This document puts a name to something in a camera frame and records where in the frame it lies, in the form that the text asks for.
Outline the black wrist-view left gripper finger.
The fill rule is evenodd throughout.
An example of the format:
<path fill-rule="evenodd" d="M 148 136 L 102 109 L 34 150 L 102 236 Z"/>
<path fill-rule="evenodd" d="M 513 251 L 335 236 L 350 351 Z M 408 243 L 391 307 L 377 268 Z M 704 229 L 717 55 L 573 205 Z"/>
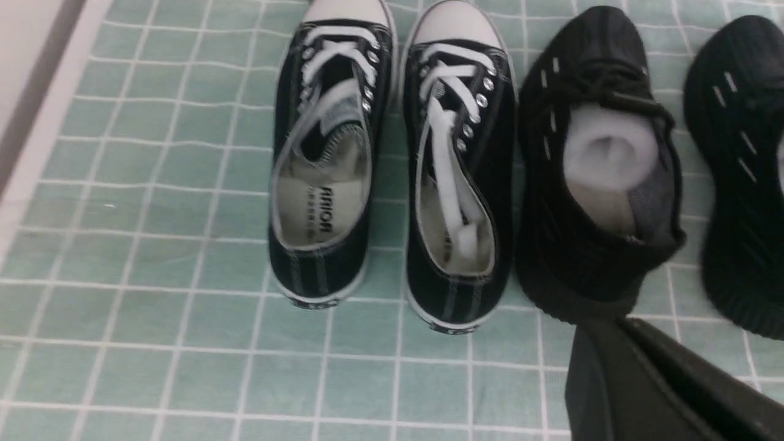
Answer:
<path fill-rule="evenodd" d="M 574 440 L 781 440 L 781 404 L 638 318 L 577 324 L 565 386 Z"/>

